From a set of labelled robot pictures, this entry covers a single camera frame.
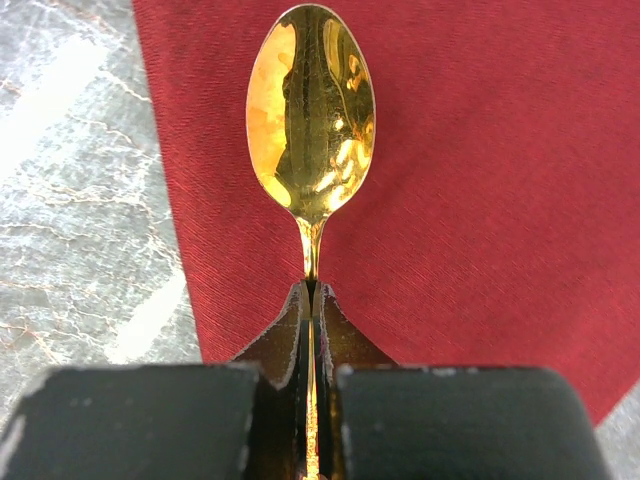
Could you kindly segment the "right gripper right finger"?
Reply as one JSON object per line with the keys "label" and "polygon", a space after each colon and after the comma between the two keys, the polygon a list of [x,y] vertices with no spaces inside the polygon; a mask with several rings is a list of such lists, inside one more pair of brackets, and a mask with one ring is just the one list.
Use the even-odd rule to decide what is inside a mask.
{"label": "right gripper right finger", "polygon": [[554,370],[400,366],[315,288],[321,474],[328,479],[607,479],[586,409]]}

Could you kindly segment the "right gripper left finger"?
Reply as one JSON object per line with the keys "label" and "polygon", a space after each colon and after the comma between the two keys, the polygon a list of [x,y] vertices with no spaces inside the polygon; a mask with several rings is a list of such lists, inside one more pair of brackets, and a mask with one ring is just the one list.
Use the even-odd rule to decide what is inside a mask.
{"label": "right gripper left finger", "polygon": [[308,301],[294,284],[279,317],[228,363],[44,372],[2,433],[2,477],[302,477]]}

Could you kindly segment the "red cloth napkin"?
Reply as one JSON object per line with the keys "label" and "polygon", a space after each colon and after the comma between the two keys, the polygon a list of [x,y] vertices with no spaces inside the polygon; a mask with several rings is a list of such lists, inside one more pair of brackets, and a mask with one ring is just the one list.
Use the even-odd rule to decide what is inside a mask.
{"label": "red cloth napkin", "polygon": [[[248,155],[252,65],[286,1],[138,1],[203,359],[301,276]],[[334,1],[371,72],[372,166],[319,275],[395,361],[553,368],[602,420],[639,377],[639,5]]]}

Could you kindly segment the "gold spoon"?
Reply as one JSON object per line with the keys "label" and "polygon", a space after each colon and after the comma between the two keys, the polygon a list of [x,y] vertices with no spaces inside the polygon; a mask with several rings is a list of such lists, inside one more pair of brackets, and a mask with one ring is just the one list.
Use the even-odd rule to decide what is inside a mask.
{"label": "gold spoon", "polygon": [[376,102],[365,57],[331,9],[304,3],[269,30],[251,72],[246,133],[255,175],[298,226],[305,305],[301,354],[304,411],[301,476],[330,477],[326,389],[319,378],[314,312],[320,247],[328,219],[362,186],[371,166]]}

